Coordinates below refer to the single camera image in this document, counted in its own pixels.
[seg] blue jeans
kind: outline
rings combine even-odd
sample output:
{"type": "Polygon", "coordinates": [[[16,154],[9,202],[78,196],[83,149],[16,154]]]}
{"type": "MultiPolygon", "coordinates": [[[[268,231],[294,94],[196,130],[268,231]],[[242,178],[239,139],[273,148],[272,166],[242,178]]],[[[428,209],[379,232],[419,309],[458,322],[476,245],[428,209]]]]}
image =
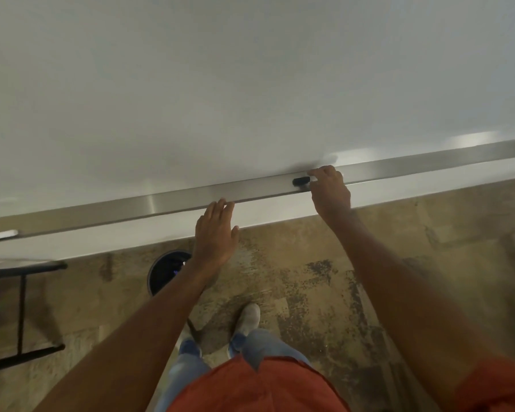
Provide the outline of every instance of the blue jeans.
{"type": "MultiPolygon", "coordinates": [[[[235,334],[229,344],[229,350],[233,354],[241,353],[255,371],[258,370],[261,360],[269,356],[293,357],[311,366],[302,353],[262,328],[253,330],[247,337],[235,334]]],[[[186,340],[182,343],[179,356],[168,373],[170,385],[160,397],[155,412],[165,412],[185,386],[211,370],[199,354],[200,350],[193,341],[186,340]]]]}

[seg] person's right hand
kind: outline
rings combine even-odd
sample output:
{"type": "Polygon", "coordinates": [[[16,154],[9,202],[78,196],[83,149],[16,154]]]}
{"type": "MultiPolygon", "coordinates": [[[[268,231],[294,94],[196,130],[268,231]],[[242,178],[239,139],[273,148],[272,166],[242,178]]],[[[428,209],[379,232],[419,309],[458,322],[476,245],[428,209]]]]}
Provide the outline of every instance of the person's right hand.
{"type": "Polygon", "coordinates": [[[326,224],[332,226],[339,216],[350,213],[351,193],[334,166],[322,166],[308,174],[317,179],[309,184],[309,189],[315,208],[326,224]]]}

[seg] floor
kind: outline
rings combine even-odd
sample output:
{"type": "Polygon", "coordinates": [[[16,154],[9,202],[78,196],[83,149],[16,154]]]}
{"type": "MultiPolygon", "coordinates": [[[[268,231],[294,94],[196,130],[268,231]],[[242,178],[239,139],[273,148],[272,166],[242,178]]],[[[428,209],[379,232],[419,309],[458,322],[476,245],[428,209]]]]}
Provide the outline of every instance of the floor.
{"type": "MultiPolygon", "coordinates": [[[[377,237],[515,355],[515,180],[358,209],[377,237]]],[[[146,274],[190,239],[69,260],[28,279],[25,349],[63,352],[0,372],[0,411],[30,411],[75,363],[149,296],[146,274]]],[[[0,356],[15,351],[19,282],[0,281],[0,356]]],[[[359,411],[430,411],[431,400],[379,324],[334,235],[317,217],[248,228],[191,319],[217,365],[237,312],[304,353],[359,411]]],[[[159,383],[157,393],[167,383],[159,383]]]]}

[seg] person's left hand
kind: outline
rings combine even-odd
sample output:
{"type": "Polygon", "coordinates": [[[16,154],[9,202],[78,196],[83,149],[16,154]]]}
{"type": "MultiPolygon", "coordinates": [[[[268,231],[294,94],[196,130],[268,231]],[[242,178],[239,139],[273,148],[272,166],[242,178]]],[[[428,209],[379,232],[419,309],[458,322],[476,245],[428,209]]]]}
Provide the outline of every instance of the person's left hand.
{"type": "Polygon", "coordinates": [[[238,226],[231,229],[234,202],[212,202],[197,222],[193,263],[217,271],[233,256],[238,244],[238,226]]]}

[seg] red shirt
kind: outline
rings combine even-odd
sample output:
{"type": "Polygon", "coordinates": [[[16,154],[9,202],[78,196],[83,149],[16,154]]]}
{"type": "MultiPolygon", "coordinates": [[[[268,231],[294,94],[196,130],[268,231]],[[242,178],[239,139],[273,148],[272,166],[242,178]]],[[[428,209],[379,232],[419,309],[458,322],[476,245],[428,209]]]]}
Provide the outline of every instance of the red shirt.
{"type": "MultiPolygon", "coordinates": [[[[238,355],[188,385],[168,412],[347,412],[347,403],[320,373],[289,357],[265,358],[254,369],[238,355]]],[[[458,412],[515,411],[515,361],[480,363],[456,392],[458,412]]]]}

